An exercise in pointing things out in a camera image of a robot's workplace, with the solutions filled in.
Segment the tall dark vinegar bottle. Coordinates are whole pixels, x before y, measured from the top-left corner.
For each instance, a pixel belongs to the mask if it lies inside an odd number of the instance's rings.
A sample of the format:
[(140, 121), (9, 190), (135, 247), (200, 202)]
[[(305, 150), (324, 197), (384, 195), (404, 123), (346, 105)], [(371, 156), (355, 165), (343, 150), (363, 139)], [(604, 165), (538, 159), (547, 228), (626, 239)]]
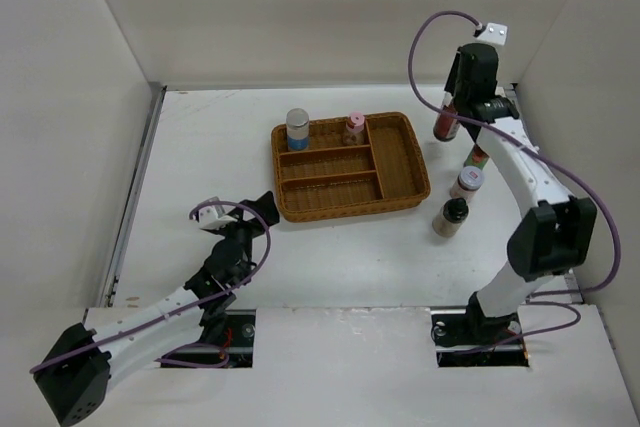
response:
[(438, 114), (433, 127), (434, 137), (441, 142), (449, 142), (453, 140), (460, 128), (460, 123), (451, 115), (457, 115), (458, 112), (453, 103), (452, 94), (445, 92), (441, 104), (442, 112)]

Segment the green red sauce bottle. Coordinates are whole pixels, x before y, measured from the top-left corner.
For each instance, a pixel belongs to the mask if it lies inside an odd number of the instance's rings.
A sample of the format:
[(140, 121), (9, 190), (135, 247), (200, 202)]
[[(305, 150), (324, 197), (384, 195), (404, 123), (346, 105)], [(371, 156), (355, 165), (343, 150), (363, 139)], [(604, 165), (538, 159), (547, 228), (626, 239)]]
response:
[(469, 154), (467, 155), (463, 166), (475, 167), (479, 170), (483, 170), (490, 160), (490, 156), (477, 144), (473, 146)]

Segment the silver-lid jar with blue label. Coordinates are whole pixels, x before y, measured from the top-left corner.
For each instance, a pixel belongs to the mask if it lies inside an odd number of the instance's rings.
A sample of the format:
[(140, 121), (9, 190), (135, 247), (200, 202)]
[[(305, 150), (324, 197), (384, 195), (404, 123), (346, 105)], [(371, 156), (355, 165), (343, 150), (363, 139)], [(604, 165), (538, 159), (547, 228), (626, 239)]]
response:
[(291, 109), (286, 115), (286, 137), (289, 151), (309, 147), (309, 115), (302, 108)]

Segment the pink-cap clear spice bottle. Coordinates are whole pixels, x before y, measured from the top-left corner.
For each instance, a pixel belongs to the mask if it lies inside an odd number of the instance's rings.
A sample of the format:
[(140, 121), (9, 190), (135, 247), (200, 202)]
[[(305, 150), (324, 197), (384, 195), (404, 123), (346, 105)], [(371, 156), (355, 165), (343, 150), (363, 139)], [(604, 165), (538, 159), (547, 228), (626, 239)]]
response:
[(365, 116), (360, 112), (352, 112), (346, 119), (343, 143), (346, 146), (358, 146), (365, 143)]

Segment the black-cap small pepper bottle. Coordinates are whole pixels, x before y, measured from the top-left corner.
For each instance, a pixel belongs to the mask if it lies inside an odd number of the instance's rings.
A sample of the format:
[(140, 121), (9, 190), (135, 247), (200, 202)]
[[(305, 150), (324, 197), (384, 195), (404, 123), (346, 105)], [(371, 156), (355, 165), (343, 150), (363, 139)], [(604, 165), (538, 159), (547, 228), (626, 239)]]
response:
[(445, 202), (432, 227), (441, 237), (453, 237), (469, 215), (469, 206), (464, 198), (452, 198)]

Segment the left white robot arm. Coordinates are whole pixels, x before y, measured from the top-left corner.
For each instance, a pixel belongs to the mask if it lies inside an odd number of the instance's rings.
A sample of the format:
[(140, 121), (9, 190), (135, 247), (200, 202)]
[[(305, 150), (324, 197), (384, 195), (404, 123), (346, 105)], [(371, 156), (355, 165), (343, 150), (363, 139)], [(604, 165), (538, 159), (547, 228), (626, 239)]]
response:
[(31, 369), (59, 425), (82, 422), (117, 384), (148, 364), (170, 364), (175, 351), (214, 345), (223, 337), (236, 290), (264, 264), (253, 260), (253, 242), (271, 236), (280, 214), (273, 193), (266, 192), (240, 202), (212, 197), (194, 207), (189, 218), (219, 238), (193, 276), (129, 317), (92, 329), (81, 323), (68, 327)]

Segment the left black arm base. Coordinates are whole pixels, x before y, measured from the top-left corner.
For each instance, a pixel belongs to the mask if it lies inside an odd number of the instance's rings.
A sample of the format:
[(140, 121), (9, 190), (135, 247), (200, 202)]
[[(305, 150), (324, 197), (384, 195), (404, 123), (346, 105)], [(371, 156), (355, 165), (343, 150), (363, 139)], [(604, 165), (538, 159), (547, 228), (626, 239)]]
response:
[(256, 311), (230, 310), (201, 338), (158, 360), (161, 368), (251, 368), (256, 338)]

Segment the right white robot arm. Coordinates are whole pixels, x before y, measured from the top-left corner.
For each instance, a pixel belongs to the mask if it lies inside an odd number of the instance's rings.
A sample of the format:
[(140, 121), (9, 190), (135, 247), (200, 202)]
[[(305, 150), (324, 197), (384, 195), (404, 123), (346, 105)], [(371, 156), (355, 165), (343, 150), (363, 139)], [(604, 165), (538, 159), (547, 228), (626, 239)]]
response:
[(507, 246), (507, 261), (469, 300), (464, 317), (473, 341), (489, 341), (500, 320), (554, 276), (582, 265), (587, 257), (597, 207), (578, 198), (538, 159), (515, 105), (496, 93), (498, 53), (490, 45), (458, 48), (448, 87), (461, 124), (486, 152), (509, 187), (521, 215)]

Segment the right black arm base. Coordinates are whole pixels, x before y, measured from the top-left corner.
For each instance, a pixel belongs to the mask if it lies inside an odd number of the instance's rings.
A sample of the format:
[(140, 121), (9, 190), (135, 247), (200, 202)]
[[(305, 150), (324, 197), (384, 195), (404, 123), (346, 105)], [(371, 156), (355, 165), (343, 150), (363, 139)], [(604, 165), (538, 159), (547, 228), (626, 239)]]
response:
[(430, 335), (441, 368), (529, 366), (525, 342), (506, 342), (522, 333), (517, 313), (478, 331), (472, 330), (463, 309), (433, 310), (431, 321)]

